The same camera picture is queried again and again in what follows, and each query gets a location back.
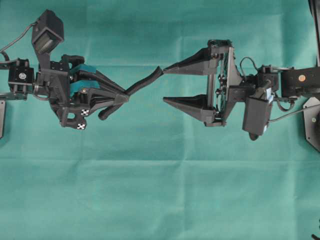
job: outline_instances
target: screw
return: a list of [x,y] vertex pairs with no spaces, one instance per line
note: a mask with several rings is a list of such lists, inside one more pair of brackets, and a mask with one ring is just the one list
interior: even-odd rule
[[22,79],[22,80],[25,80],[27,78],[27,75],[24,72],[21,72],[19,74],[19,78]]
[[298,80],[300,82],[304,82],[306,80],[306,76],[302,74],[302,75],[299,76]]

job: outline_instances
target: black plastic part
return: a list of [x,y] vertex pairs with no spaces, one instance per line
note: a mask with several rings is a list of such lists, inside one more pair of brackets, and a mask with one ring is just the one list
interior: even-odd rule
[[209,40],[208,47],[202,48],[187,59],[163,69],[164,74],[211,75],[217,73],[220,55],[232,47],[230,40]]
[[247,97],[242,129],[253,135],[262,136],[270,119],[272,104],[268,100]]
[[118,104],[114,106],[109,106],[106,109],[99,112],[98,117],[100,120],[106,120],[111,114],[117,111],[119,108],[122,107],[123,104]]
[[4,136],[6,120],[6,101],[0,99],[0,139]]
[[[319,104],[318,99],[311,97],[303,107],[308,108]],[[305,139],[320,152],[320,106],[304,111],[303,118]]]
[[271,81],[272,92],[279,90],[279,72],[271,72],[272,66],[262,66],[256,75],[256,84],[262,86],[266,80]]
[[319,0],[308,0],[310,12],[314,20],[315,26],[315,36],[316,36],[316,45],[317,45],[317,66],[320,64],[320,33],[319,33],[319,24],[320,24],[320,1]]
[[256,141],[256,140],[259,138],[259,136],[256,135],[256,134],[253,134],[253,133],[250,133],[250,132],[249,132],[249,138],[250,138],[252,141]]
[[320,94],[320,67],[287,70],[281,73],[283,98],[311,97]]
[[110,80],[108,77],[102,75],[99,71],[97,71],[96,73],[79,71],[78,75],[81,78],[96,80],[99,83],[108,86],[115,92],[123,93],[125,91],[125,89],[123,89],[120,85],[116,84],[114,81]]
[[32,29],[32,45],[42,69],[50,67],[50,53],[64,41],[64,24],[51,10],[45,10]]
[[204,122],[207,127],[221,126],[222,121],[215,121],[216,110],[207,107],[207,95],[185,97],[164,97],[163,101],[180,111]]
[[230,86],[228,101],[234,103],[244,103],[246,98],[255,93],[252,85]]
[[27,59],[20,59],[9,67],[8,84],[10,91],[14,94],[31,94],[34,80],[34,69],[29,67]]
[[85,58],[83,56],[78,55],[66,55],[64,54],[61,59],[65,59],[65,61],[71,64],[71,69],[75,68],[79,64],[85,63]]

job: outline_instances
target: green tablecloth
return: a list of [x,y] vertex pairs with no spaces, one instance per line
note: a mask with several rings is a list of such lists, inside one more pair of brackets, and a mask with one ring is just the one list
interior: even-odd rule
[[[52,53],[86,63],[127,88],[206,46],[230,39],[236,63],[312,67],[307,0],[1,0],[0,46],[45,9],[64,22]],[[31,32],[8,49],[37,67]],[[254,73],[249,62],[248,73]],[[8,91],[0,71],[0,91]],[[165,75],[85,131],[62,128],[48,102],[7,104],[0,140],[3,240],[302,240],[319,233],[320,154],[302,114],[258,141],[239,103],[226,127],[204,127],[162,101],[206,91],[201,76]],[[296,108],[301,108],[301,99]],[[272,117],[283,113],[274,107]]]

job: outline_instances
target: robotic arm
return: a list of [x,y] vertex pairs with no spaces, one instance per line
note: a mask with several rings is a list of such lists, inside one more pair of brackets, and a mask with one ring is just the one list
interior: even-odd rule
[[[36,75],[28,59],[10,60],[4,52],[31,27],[31,42],[39,61]],[[50,53],[63,40],[63,22],[53,11],[46,10],[20,37],[0,50],[5,57],[5,61],[0,62],[0,69],[9,70],[10,89],[8,93],[0,94],[0,137],[3,135],[8,100],[26,100],[28,94],[31,94],[39,100],[49,102],[62,127],[84,130],[87,126],[86,117],[98,109],[105,108],[98,116],[101,120],[107,119],[128,102],[131,95],[163,74],[158,67],[150,76],[126,90],[95,67],[86,65],[82,56],[65,54],[59,62],[50,61]]]
[[[309,0],[309,6],[316,26],[317,62],[320,63],[320,0]],[[253,141],[264,134],[270,123],[304,112],[306,139],[320,151],[320,67],[294,69],[262,65],[257,68],[252,58],[246,56],[240,62],[241,74],[235,65],[234,51],[230,40],[209,40],[207,47],[193,56],[165,68],[164,74],[207,76],[207,91],[197,96],[164,97],[163,100],[204,122],[206,127],[224,127],[235,104],[245,103],[242,129]],[[252,61],[256,75],[245,74],[242,68],[245,59]],[[217,89],[216,77],[220,84]],[[281,97],[277,93],[280,84]],[[288,112],[301,96],[311,97],[302,110],[270,119],[274,102],[280,110]],[[281,102],[290,103],[290,107],[285,109]]]

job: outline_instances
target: teal fabric background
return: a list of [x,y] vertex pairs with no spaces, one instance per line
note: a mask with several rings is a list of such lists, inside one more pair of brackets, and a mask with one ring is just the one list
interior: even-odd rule
[[[45,9],[64,22],[52,53],[86,63],[127,88],[206,46],[230,39],[236,63],[312,67],[307,0],[0,0],[0,46]],[[31,32],[8,49],[37,68]],[[248,73],[254,73],[249,62]],[[0,71],[0,91],[8,91]],[[319,233],[320,154],[302,114],[258,141],[238,103],[226,127],[207,128],[162,101],[206,91],[201,76],[165,75],[106,121],[62,128],[47,102],[7,104],[0,140],[0,239],[270,240]],[[296,109],[301,108],[301,99]],[[274,107],[272,118],[281,116]]]

